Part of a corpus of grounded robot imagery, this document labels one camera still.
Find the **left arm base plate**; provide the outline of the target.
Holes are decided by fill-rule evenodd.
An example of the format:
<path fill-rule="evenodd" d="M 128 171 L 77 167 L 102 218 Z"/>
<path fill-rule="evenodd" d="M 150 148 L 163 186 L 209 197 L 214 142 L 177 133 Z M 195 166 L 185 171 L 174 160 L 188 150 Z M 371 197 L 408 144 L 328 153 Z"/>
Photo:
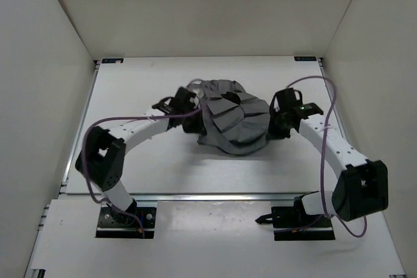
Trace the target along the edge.
<path fill-rule="evenodd" d="M 119 214 L 108 205 L 100 208 L 96 224 L 96 238 L 153 239 L 156 224 L 156 206 L 139 206 L 136 219 Z"/>

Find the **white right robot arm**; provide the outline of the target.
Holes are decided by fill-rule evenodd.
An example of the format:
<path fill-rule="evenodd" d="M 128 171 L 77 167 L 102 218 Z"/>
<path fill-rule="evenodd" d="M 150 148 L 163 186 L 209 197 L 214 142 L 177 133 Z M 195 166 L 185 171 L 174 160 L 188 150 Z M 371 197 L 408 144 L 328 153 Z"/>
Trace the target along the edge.
<path fill-rule="evenodd" d="M 292 218 L 297 225 L 309 225 L 316 215 L 352 221 L 387 209 L 387 166 L 357 151 L 327 123 L 317 104 L 302 101 L 299 90 L 288 88 L 275 93 L 268 130 L 276 139 L 289 138 L 295 130 L 320 152 L 321 165 L 329 164 L 337 178 L 332 191 L 321 187 L 295 200 Z"/>

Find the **grey pleated skirt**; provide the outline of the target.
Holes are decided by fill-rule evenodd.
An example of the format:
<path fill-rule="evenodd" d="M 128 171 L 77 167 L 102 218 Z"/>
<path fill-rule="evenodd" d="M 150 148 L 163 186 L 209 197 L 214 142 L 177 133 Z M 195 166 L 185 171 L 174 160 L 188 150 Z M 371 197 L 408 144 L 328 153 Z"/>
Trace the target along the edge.
<path fill-rule="evenodd" d="M 269 104 L 229 79 L 195 79 L 187 85 L 202 107 L 205 132 L 198 144 L 232 156 L 253 154 L 268 144 Z"/>

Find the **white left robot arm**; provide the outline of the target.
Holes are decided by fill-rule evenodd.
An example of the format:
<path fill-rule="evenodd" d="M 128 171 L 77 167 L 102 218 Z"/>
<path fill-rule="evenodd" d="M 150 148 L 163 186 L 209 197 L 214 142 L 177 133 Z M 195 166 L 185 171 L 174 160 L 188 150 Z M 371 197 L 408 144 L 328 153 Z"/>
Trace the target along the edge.
<path fill-rule="evenodd" d="M 75 168 L 82 174 L 94 202 L 107 204 L 113 219 L 128 225 L 137 220 L 137 204 L 121 182 L 129 151 L 154 136 L 184 126 L 202 132 L 201 104 L 196 90 L 180 87 L 140 117 L 104 118 L 85 132 Z"/>

